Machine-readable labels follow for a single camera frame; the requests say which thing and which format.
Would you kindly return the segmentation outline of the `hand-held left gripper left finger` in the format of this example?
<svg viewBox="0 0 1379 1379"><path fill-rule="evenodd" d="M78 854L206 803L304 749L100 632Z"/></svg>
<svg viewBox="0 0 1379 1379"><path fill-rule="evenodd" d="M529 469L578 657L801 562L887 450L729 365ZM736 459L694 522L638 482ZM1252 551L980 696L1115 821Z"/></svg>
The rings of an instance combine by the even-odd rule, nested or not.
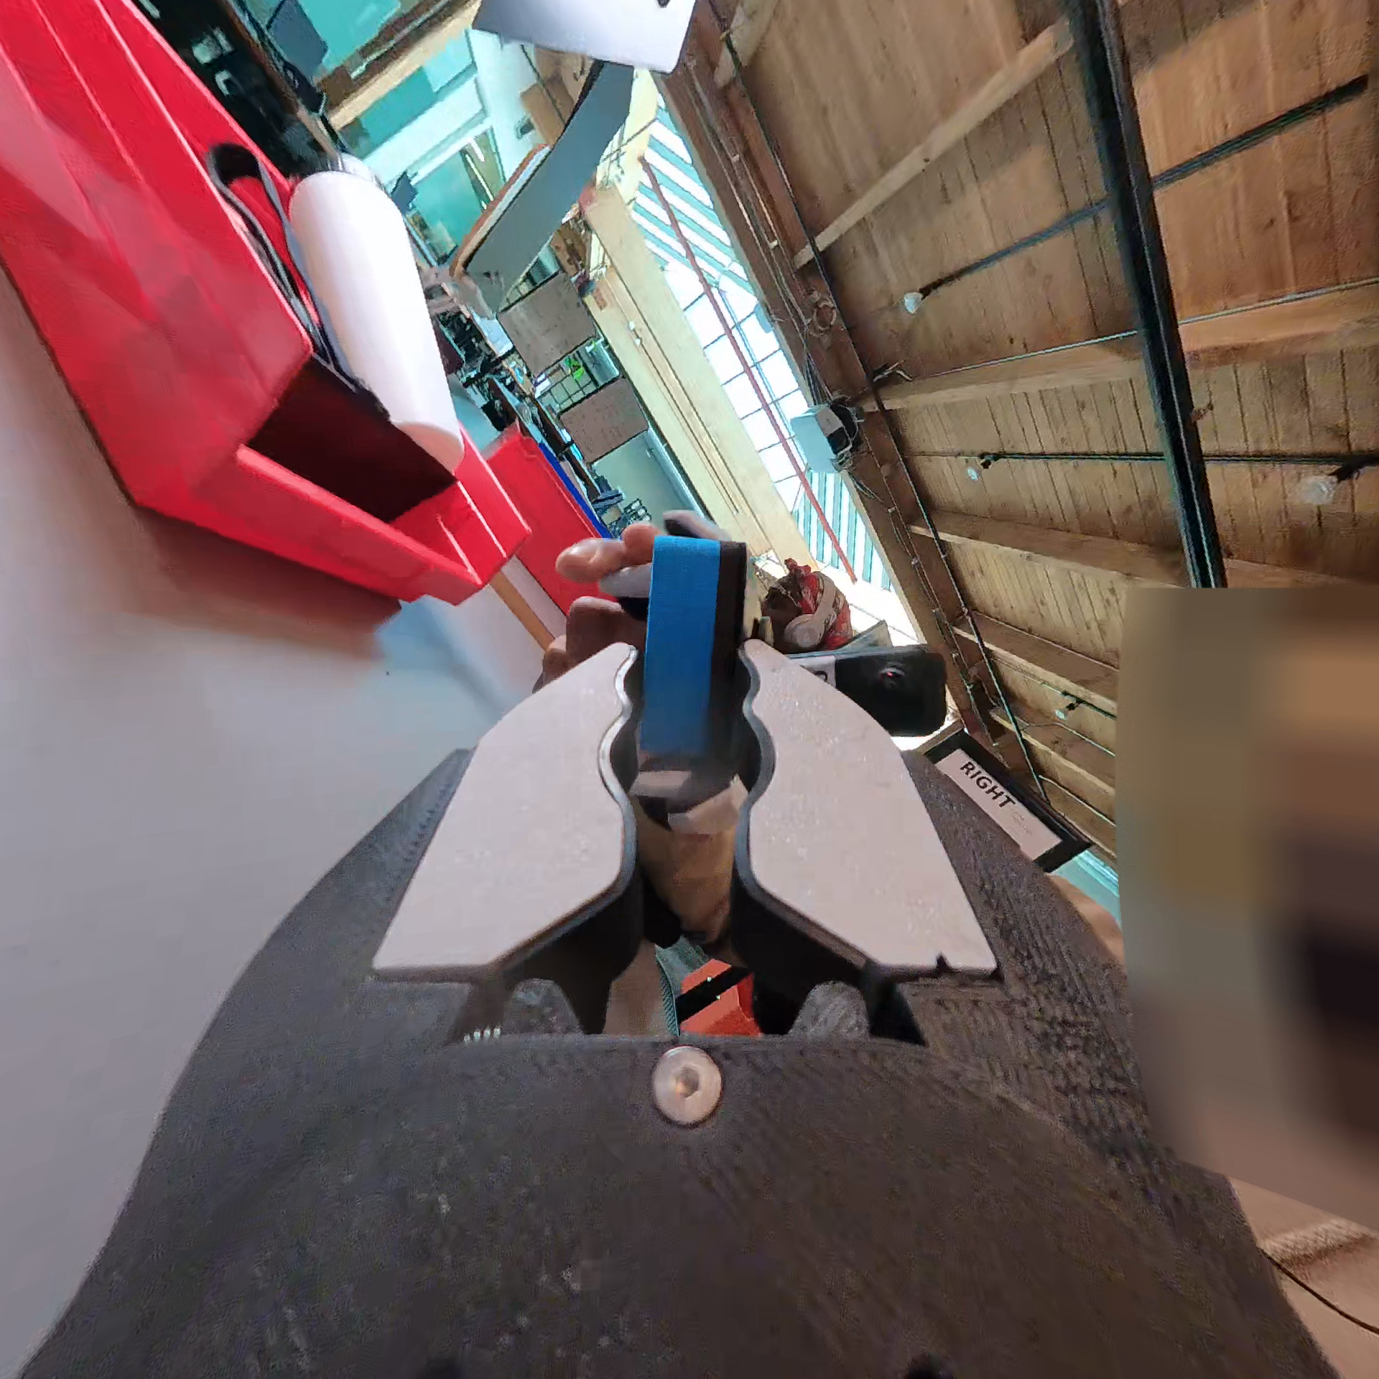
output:
<svg viewBox="0 0 1379 1379"><path fill-rule="evenodd" d="M381 979L479 983L623 900L635 825L614 750L637 651L614 644L519 704L467 757L375 953Z"/></svg>

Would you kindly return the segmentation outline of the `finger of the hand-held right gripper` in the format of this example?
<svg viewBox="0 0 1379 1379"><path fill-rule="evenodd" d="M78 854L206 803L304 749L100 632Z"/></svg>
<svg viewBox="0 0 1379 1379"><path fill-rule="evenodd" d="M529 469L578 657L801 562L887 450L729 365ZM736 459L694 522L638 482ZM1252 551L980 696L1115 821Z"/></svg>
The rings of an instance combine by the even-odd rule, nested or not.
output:
<svg viewBox="0 0 1379 1379"><path fill-rule="evenodd" d="M737 829L747 788L725 760L644 760L631 799L668 832L717 836Z"/></svg>
<svg viewBox="0 0 1379 1379"><path fill-rule="evenodd" d="M674 612L746 618L746 548L694 512L640 519L611 536L597 595L634 620Z"/></svg>

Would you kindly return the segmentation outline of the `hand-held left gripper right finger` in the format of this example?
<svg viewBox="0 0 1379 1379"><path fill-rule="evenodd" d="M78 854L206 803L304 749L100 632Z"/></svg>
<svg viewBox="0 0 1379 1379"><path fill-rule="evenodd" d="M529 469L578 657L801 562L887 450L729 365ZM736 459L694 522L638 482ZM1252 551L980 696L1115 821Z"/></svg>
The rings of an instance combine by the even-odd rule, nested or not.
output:
<svg viewBox="0 0 1379 1379"><path fill-rule="evenodd" d="M737 821L735 878L861 979L990 979L997 960L888 730L804 663L740 653L758 770Z"/></svg>

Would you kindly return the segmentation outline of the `blue black foam block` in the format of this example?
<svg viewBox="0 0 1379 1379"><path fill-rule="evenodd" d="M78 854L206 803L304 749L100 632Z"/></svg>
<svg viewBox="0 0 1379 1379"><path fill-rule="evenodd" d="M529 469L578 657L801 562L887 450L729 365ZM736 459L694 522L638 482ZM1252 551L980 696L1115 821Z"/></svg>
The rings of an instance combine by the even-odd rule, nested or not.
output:
<svg viewBox="0 0 1379 1379"><path fill-rule="evenodd" d="M745 548L745 601L749 551ZM746 618L673 612L647 620L638 759L725 760L736 767Z"/></svg>

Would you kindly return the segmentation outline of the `red plastic bin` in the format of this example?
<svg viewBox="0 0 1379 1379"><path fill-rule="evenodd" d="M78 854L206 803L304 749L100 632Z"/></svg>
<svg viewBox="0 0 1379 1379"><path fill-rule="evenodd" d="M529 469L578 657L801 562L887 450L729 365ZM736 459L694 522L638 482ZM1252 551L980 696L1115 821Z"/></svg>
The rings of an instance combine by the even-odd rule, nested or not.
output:
<svg viewBox="0 0 1379 1379"><path fill-rule="evenodd" d="M529 529L347 368L298 186L131 3L3 3L3 268L130 499L404 602L457 607Z"/></svg>

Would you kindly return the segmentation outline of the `person's right forearm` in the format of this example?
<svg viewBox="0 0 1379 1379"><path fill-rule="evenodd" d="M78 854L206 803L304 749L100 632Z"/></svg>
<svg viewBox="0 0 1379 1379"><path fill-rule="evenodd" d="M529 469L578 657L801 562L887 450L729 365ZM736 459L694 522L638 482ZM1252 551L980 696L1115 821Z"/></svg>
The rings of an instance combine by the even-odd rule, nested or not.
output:
<svg viewBox="0 0 1379 1379"><path fill-rule="evenodd" d="M668 910L681 938L709 954L729 940L736 835L745 792L733 785L686 812L654 815L634 805L637 854L647 901ZM618 1038L673 1038L677 990L663 961L677 938L654 938L653 923L630 969L610 992L604 1032Z"/></svg>

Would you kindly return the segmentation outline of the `person's right hand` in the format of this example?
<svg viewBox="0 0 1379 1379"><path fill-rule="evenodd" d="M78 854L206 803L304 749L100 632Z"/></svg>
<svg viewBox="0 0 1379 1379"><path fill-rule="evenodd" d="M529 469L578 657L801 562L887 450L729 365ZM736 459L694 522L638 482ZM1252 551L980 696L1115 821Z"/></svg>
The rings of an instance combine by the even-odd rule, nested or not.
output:
<svg viewBox="0 0 1379 1379"><path fill-rule="evenodd" d="M617 539L588 538L561 552L556 572L577 585L597 586L614 575L648 568L657 526L631 525ZM631 615L615 598L582 595L572 605L565 632L546 648L542 673L532 690L544 690L562 676L597 657L608 647L644 648L647 622Z"/></svg>

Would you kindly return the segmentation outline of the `brown board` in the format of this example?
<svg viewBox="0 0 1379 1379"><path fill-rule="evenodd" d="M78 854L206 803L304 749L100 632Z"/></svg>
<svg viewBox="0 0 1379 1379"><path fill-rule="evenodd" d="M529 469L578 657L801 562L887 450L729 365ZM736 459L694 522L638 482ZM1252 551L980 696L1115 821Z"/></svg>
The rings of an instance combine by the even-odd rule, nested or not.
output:
<svg viewBox="0 0 1379 1379"><path fill-rule="evenodd" d="M561 272L496 319L532 377L544 377L600 335L575 282Z"/></svg>
<svg viewBox="0 0 1379 1379"><path fill-rule="evenodd" d="M650 430L638 391L623 375L562 410L559 424L587 464L595 464Z"/></svg>

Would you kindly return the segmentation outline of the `framed marker poster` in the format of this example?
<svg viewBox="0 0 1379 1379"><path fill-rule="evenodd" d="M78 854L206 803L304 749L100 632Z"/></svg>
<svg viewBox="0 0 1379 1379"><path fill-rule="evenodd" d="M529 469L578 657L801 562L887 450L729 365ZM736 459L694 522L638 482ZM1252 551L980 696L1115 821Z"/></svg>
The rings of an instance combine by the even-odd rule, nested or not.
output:
<svg viewBox="0 0 1379 1379"><path fill-rule="evenodd" d="M1092 844L970 733L931 742L924 756L1043 872L1061 871Z"/></svg>

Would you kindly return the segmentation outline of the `red storage bin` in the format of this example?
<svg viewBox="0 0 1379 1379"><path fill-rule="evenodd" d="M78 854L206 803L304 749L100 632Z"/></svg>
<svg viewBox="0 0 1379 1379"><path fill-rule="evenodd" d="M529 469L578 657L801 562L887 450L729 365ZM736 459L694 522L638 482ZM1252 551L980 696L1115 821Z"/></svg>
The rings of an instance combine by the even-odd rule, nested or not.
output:
<svg viewBox="0 0 1379 1379"><path fill-rule="evenodd" d="M518 562L556 609L569 614L575 601L592 598L595 588L561 576L558 559L578 543L607 541L608 530L525 423L509 424L489 450L487 464L528 528Z"/></svg>

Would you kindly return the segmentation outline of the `white water bottle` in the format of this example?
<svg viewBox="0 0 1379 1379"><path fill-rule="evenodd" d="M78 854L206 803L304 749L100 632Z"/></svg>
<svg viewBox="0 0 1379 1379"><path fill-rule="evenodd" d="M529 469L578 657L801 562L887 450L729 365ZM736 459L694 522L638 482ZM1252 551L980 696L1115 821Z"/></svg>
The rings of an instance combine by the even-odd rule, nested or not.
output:
<svg viewBox="0 0 1379 1379"><path fill-rule="evenodd" d="M288 223L347 370L390 423L457 473L465 436L404 214L345 153L296 184Z"/></svg>

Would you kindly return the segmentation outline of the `person's beige hoodie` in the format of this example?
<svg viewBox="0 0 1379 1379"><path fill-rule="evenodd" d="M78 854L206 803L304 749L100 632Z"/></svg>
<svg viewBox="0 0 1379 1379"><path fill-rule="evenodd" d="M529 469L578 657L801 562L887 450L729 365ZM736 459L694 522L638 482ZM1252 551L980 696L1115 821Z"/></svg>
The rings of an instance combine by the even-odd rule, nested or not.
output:
<svg viewBox="0 0 1379 1379"><path fill-rule="evenodd" d="M1230 1184L1259 1249L1336 1368L1377 1366L1377 1231L1246 1181Z"/></svg>

